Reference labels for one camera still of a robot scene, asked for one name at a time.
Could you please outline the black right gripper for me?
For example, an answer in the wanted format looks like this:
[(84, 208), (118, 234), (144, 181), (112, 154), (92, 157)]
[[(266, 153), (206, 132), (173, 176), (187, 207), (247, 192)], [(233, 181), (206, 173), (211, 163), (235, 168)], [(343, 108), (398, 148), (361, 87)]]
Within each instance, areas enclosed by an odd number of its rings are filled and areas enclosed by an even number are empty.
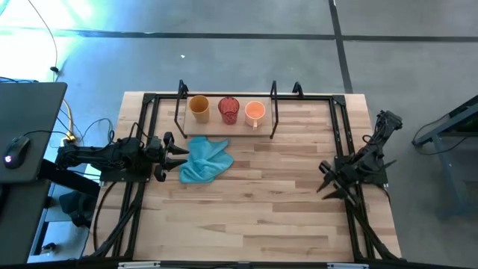
[(331, 183), (335, 188), (333, 192), (324, 196), (323, 200), (340, 199), (349, 201), (353, 206), (360, 204), (357, 195), (350, 190), (353, 185), (359, 182), (359, 175), (352, 166), (346, 164), (339, 170), (333, 170), (329, 162), (322, 161), (318, 169), (324, 174), (324, 177), (317, 192), (320, 192)]

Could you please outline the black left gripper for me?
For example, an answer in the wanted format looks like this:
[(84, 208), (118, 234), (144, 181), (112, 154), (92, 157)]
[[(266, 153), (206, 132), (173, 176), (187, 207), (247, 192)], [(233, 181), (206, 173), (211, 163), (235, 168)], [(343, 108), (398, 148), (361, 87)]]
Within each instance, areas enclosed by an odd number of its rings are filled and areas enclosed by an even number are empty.
[(176, 146), (174, 144), (173, 133), (166, 132), (163, 139), (160, 139), (158, 136), (153, 136), (143, 150), (143, 153), (152, 163), (156, 163), (153, 173), (156, 180), (164, 182), (167, 177), (167, 171), (171, 171), (173, 168), (187, 163), (186, 159), (171, 159), (168, 157), (168, 154), (185, 155), (188, 154), (189, 151)]

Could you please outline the black computer mouse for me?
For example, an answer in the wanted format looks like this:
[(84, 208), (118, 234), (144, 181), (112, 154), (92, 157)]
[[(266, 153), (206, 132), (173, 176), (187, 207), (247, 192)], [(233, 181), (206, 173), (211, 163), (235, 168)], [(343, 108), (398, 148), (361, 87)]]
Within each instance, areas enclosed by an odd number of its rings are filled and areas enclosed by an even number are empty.
[(26, 136), (15, 137), (7, 146), (3, 162), (4, 166), (7, 169), (16, 169), (20, 167), (26, 158), (28, 148), (30, 146), (31, 140)]

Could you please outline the yellow plastic cup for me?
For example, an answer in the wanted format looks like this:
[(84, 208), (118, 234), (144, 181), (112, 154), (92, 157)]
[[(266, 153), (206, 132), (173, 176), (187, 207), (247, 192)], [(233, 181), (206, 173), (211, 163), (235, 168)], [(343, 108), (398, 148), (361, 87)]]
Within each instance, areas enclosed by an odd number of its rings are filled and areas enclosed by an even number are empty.
[(207, 123), (210, 118), (210, 103), (206, 96), (194, 96), (189, 101), (189, 109), (198, 123)]

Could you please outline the black bag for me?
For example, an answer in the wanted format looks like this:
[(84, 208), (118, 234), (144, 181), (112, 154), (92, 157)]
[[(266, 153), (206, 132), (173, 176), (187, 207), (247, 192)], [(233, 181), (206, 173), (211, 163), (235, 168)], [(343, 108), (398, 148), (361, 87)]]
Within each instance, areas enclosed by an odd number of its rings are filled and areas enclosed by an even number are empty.
[(77, 191), (59, 197), (61, 209), (77, 227), (90, 228), (96, 205), (96, 198)]

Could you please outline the blue microfibre cloth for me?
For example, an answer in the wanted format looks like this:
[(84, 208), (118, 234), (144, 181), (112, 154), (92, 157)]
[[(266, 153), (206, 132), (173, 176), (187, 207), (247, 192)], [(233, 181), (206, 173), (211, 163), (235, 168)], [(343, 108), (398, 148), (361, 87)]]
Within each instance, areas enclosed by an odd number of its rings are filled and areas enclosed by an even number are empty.
[(180, 166), (179, 181), (182, 184), (208, 184), (228, 170), (234, 163), (225, 149), (229, 139), (211, 141), (207, 137), (195, 137), (188, 143), (187, 162)]

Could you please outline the large black desk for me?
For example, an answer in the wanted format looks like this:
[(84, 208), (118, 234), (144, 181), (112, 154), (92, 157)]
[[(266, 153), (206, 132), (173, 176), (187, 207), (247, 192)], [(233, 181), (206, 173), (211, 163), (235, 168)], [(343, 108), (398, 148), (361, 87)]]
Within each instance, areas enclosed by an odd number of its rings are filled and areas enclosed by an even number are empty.
[[(66, 89), (64, 82), (0, 84), (0, 266), (28, 260), (50, 186), (38, 173)], [(10, 170), (3, 156), (18, 136), (31, 143), (24, 163)]]

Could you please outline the peach mug with handle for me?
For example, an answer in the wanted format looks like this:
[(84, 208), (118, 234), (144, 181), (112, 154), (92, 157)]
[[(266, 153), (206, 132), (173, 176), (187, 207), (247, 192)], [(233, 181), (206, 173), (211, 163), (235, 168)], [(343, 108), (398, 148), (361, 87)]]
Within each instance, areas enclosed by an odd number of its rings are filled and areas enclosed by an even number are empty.
[(251, 101), (244, 108), (244, 113), (246, 124), (256, 130), (264, 121), (266, 108), (261, 102)]

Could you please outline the orange transparent tumbler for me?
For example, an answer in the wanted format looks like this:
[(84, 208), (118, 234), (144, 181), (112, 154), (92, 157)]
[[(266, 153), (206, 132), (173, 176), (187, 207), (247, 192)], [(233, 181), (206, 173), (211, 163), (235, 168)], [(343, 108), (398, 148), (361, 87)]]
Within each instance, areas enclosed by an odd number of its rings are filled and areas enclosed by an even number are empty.
[(222, 98), (218, 103), (218, 111), (223, 122), (227, 125), (233, 125), (237, 122), (239, 108), (239, 101), (230, 96)]

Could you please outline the wooden shelf with black legs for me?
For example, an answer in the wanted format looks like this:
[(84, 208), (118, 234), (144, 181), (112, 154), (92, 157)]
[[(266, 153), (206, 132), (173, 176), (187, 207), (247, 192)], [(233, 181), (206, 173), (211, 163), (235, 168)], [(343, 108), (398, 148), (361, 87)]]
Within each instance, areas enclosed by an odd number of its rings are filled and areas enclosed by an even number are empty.
[[(206, 96), (210, 103), (210, 118), (207, 123), (198, 123), (189, 109), (189, 101), (192, 97), (203, 95)], [(227, 125), (223, 122), (220, 112), (218, 111), (218, 103), (224, 97), (234, 97), (240, 103), (237, 122), (233, 125)], [(277, 89), (276, 82), (272, 83), (269, 94), (239, 94), (239, 93), (188, 93), (187, 85), (179, 82), (177, 99), (186, 99), (186, 108), (184, 122), (177, 123), (179, 131), (183, 137), (189, 136), (268, 136), (273, 137), (279, 122)], [(266, 108), (266, 114), (263, 123), (254, 130), (245, 122), (244, 108), (251, 101), (261, 102)]]

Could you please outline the grey desk with metal legs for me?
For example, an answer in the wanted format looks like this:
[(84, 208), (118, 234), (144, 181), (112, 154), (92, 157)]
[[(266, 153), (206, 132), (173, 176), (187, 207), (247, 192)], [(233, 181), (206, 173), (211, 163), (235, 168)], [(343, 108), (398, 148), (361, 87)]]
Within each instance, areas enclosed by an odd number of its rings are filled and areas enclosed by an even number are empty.
[(454, 179), (455, 167), (447, 157), (447, 153), (453, 151), (467, 139), (478, 138), (478, 95), (423, 127), (429, 126), (432, 129), (425, 134), (415, 133), (412, 145), (417, 153), (436, 156), (440, 161), (447, 189), (453, 198), (453, 205), (451, 208), (439, 212), (438, 216), (478, 214), (478, 202), (471, 201), (466, 187), (468, 182), (478, 183), (478, 177), (476, 179)]

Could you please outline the white metal bracket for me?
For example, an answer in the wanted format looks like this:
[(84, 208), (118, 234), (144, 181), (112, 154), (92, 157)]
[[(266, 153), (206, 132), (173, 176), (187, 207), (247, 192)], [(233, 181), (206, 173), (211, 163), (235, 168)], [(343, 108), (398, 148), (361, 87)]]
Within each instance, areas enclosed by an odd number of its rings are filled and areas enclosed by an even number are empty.
[(328, 263), (327, 269), (370, 269), (369, 265), (367, 264), (359, 264), (359, 263)]
[(160, 267), (160, 262), (120, 262), (117, 269), (156, 269)]

